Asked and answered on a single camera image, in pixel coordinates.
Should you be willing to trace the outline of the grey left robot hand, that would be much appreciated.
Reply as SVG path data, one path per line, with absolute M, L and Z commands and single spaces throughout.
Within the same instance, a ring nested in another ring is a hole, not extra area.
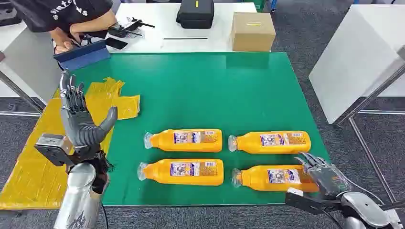
M 76 86 L 74 79 L 75 76 L 69 70 L 62 71 L 59 83 L 61 117 L 75 153 L 81 158 L 93 158 L 101 151 L 100 143 L 117 121 L 118 109 L 116 106 L 110 107 L 103 122 L 95 125 L 86 105 L 84 84 Z

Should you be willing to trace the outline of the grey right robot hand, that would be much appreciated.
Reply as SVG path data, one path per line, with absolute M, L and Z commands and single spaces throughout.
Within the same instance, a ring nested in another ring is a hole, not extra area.
M 300 152 L 295 159 L 303 166 L 305 174 L 317 184 L 324 199 L 335 200 L 340 195 L 352 191 L 352 185 L 343 173 L 324 158 Z

